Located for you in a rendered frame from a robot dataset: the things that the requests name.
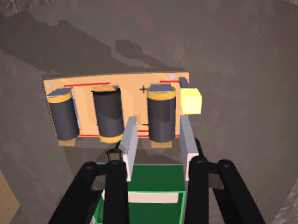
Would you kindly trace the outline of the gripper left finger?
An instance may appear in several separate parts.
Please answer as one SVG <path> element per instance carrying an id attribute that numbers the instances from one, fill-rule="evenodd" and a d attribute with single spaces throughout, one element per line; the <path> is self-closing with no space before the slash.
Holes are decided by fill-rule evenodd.
<path id="1" fill-rule="evenodd" d="M 106 152 L 107 163 L 81 166 L 48 224 L 90 224 L 104 189 L 103 224 L 130 224 L 127 181 L 137 143 L 137 118 L 129 116 L 121 140 Z"/>

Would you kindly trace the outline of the green open box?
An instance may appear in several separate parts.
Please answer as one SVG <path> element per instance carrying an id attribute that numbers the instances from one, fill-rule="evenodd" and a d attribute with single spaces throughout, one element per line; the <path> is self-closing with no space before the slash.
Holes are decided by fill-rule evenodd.
<path id="1" fill-rule="evenodd" d="M 130 224 L 181 224 L 185 181 L 182 164 L 133 164 L 128 183 Z M 182 193 L 183 192 L 183 193 Z M 103 224 L 104 193 L 93 215 Z"/>

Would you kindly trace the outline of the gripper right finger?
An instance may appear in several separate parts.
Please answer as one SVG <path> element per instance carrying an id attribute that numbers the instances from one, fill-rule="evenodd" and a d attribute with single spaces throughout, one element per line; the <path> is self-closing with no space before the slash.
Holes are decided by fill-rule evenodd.
<path id="1" fill-rule="evenodd" d="M 234 163 L 228 159 L 212 163 L 204 157 L 188 115 L 180 115 L 179 140 L 189 180 L 184 224 L 209 224 L 209 188 L 225 224 L 266 224 Z"/>

